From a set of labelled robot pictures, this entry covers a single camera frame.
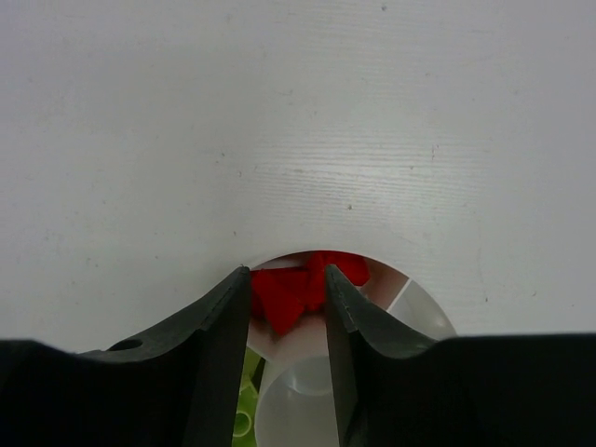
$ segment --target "red object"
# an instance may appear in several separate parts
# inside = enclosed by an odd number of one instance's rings
[[[325,303],[325,267],[335,264],[355,286],[371,277],[361,256],[339,251],[315,251],[304,267],[252,271],[251,314],[265,318],[275,332],[288,332],[308,310]]]

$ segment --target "screw hole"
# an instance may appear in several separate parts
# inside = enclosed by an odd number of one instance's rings
[[[141,345],[141,340],[133,338],[131,340],[122,340],[121,342],[116,343],[110,349],[108,349],[108,351],[128,351],[129,349],[134,349],[135,347],[139,347]]]

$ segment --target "green object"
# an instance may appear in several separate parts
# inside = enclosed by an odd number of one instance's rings
[[[259,361],[261,361],[261,357],[247,348],[244,355],[236,419],[234,420],[233,447],[257,447],[257,441],[254,438],[254,415],[257,410],[259,392],[252,383],[252,377]]]

